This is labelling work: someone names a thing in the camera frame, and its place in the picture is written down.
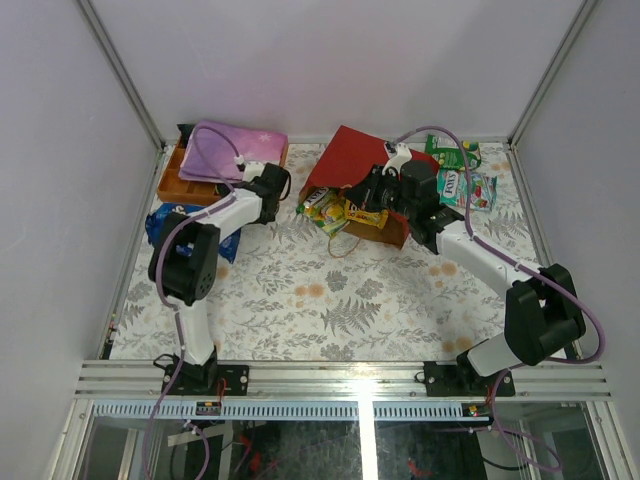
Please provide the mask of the yellow M&M's packet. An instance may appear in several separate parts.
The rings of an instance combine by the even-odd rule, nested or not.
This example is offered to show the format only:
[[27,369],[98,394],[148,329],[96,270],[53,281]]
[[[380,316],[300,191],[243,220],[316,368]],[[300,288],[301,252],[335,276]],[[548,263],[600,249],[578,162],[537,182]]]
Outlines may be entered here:
[[353,202],[345,201],[345,218],[350,222],[373,226],[382,230],[388,219],[388,211],[368,212],[359,209]]

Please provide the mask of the yellow green Fox's candy bag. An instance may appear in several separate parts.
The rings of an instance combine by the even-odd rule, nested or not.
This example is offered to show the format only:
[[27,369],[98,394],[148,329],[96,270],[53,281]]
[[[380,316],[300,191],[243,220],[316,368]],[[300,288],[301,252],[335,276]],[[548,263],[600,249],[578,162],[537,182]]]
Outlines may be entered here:
[[297,208],[328,237],[335,237],[349,223],[345,214],[345,199],[334,188],[321,187],[309,195]]

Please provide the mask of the blue Oreo snack bag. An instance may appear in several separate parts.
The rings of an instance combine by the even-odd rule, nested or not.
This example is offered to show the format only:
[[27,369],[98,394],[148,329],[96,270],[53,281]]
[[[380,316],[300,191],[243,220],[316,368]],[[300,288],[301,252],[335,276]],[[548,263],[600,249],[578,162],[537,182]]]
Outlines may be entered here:
[[[148,243],[153,247],[157,247],[159,245],[160,235],[164,228],[164,223],[170,213],[188,215],[191,213],[199,212],[203,209],[203,206],[197,205],[162,203],[155,211],[146,216],[145,231]],[[241,230],[238,229],[220,243],[218,254],[229,263],[233,264],[236,259],[240,239]]]

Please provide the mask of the teal Fox's candy bag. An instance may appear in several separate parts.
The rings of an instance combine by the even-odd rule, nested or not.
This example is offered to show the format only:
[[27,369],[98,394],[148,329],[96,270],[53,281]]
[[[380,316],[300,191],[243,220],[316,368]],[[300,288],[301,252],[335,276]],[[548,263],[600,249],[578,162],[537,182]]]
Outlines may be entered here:
[[496,201],[497,177],[471,172],[468,187],[464,172],[441,170],[437,174],[440,202],[450,207],[465,208],[470,198],[470,209],[491,211]]

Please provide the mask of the green candy packet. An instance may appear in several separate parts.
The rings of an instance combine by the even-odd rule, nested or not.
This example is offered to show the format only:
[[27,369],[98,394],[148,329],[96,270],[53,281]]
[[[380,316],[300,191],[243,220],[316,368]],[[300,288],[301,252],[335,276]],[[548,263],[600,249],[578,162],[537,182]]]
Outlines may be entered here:
[[[481,153],[476,142],[462,141],[462,146],[467,155],[467,165],[471,170],[481,165]],[[450,138],[429,134],[425,144],[425,152],[431,155],[439,165],[449,170],[464,170],[466,162],[458,145]]]

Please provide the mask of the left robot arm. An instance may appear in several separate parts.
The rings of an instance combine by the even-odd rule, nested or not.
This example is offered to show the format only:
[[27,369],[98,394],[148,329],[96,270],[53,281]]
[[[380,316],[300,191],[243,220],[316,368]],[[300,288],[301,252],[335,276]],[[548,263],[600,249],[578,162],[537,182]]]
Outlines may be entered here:
[[148,275],[173,311],[177,356],[190,364],[184,382],[197,394],[212,392],[219,381],[218,369],[207,363],[215,345],[205,302],[216,278],[219,247],[246,225],[273,222],[290,183],[285,168],[252,162],[226,196],[191,213],[170,212],[164,219]]

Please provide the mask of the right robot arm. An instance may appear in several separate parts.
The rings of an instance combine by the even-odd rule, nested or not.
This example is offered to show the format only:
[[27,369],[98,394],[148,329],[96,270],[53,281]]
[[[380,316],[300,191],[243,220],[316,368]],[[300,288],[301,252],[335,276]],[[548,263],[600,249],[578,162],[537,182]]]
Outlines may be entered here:
[[503,332],[458,357],[455,378],[463,392],[478,394],[497,372],[535,366],[584,335],[568,270],[558,264],[530,267],[471,234],[467,218],[441,202],[436,177],[425,163],[410,160],[389,171],[375,165],[345,197],[360,210],[402,216],[418,244],[458,263],[503,300]]

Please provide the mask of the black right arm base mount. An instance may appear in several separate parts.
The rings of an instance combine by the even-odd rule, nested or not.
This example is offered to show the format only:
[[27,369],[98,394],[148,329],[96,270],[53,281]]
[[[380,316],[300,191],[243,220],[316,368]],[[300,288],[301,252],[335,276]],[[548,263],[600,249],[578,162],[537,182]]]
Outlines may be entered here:
[[499,384],[498,374],[479,376],[470,366],[451,362],[425,361],[422,374],[414,380],[425,386],[428,397],[484,397],[511,398],[516,395],[514,381],[508,373]]

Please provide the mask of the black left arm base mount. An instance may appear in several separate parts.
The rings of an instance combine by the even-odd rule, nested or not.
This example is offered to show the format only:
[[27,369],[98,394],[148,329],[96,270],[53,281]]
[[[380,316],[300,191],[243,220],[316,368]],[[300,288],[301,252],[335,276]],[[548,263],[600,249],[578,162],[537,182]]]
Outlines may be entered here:
[[219,398],[246,396],[249,375],[248,365],[219,364],[217,353],[213,352],[203,365],[184,360],[168,394]]

